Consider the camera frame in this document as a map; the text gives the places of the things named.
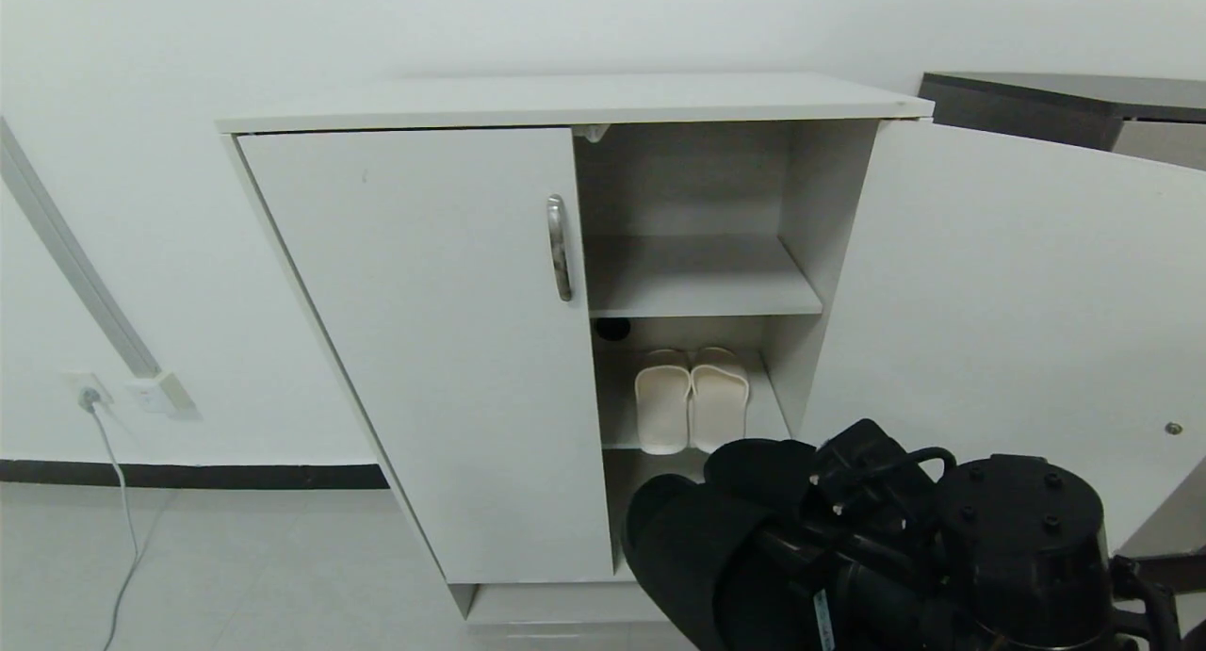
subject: white cabinet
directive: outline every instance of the white cabinet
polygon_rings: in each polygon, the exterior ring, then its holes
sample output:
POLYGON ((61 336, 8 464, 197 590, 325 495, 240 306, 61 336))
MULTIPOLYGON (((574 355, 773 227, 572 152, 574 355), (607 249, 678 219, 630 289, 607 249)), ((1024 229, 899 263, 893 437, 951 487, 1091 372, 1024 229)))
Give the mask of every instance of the white cabinet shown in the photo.
POLYGON ((449 581, 610 575, 568 128, 240 146, 449 581))
POLYGON ((469 620, 637 620, 658 614, 613 539, 627 498, 704 459, 638 450, 654 347, 733 347, 747 436, 873 416, 906 446, 1046 454, 1096 485, 1114 545, 1206 453, 1206 174, 930 111, 815 75, 569 76, 219 128, 403 509, 480 586, 469 620))

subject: cable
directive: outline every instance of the cable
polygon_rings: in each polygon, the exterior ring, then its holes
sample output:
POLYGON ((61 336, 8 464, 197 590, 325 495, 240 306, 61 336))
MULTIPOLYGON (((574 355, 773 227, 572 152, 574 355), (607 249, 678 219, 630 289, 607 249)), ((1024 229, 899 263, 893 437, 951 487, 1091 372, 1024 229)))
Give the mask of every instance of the cable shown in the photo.
POLYGON ((100 393, 92 388, 84 388, 80 391, 80 407, 86 410, 92 420, 96 422, 96 430, 100 433, 100 441, 105 444, 105 453, 109 454, 109 462, 113 465, 113 471, 117 473, 117 485, 122 488, 122 510, 125 512, 125 526, 130 529, 130 545, 134 546, 134 561, 130 562, 130 570, 125 573, 125 580, 122 581, 121 590, 117 591, 117 598, 113 600, 113 615, 109 621, 109 638, 105 639, 105 646, 101 651, 109 651, 109 647, 113 645, 113 637, 117 634, 117 612, 122 609, 122 599, 125 598, 125 587, 129 587, 130 579, 134 577, 134 570, 139 568, 139 562, 142 562, 142 555, 145 552, 139 550, 139 536, 134 532, 134 518, 130 516, 130 502, 125 493, 125 475, 122 473, 122 467, 117 464, 117 457, 113 454, 113 447, 109 445, 109 435, 105 433, 105 423, 100 421, 100 416, 96 415, 96 403, 100 401, 100 393))
POLYGON ((926 461, 942 461, 943 476, 959 465, 959 462, 955 461, 955 454, 949 452, 947 448, 942 448, 942 446, 927 446, 927 448, 918 448, 917 451, 904 454, 902 458, 896 458, 896 461, 886 463, 885 465, 851 471, 859 482, 863 482, 886 476, 904 465, 911 465, 911 463, 925 463, 926 461))

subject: dark countertop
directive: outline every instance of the dark countertop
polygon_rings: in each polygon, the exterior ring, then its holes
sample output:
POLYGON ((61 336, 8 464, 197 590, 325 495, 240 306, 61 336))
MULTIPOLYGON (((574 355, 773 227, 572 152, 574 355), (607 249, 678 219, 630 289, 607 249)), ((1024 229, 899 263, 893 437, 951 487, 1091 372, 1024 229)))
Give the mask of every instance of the dark countertop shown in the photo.
POLYGON ((1206 123, 1206 81, 991 71, 930 71, 925 81, 1028 98, 1113 118, 1206 123))

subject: label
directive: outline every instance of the label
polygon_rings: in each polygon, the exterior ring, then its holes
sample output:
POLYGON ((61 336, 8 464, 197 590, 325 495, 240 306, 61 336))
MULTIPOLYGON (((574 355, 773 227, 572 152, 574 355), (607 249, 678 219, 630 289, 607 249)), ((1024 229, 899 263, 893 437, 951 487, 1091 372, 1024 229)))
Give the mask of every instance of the label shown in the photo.
POLYGON ((821 651, 833 651, 833 621, 829 617, 829 598, 821 590, 813 596, 813 609, 816 611, 816 633, 821 635, 821 651))

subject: open cabinet door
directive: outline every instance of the open cabinet door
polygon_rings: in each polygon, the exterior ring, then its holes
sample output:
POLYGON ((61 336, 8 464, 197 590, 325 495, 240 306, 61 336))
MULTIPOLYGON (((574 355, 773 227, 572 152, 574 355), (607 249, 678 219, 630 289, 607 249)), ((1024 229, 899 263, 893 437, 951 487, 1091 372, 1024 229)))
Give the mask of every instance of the open cabinet door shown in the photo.
POLYGON ((961 462, 1042 454, 1119 547, 1206 454, 1206 174, 884 123, 801 434, 863 416, 961 462))

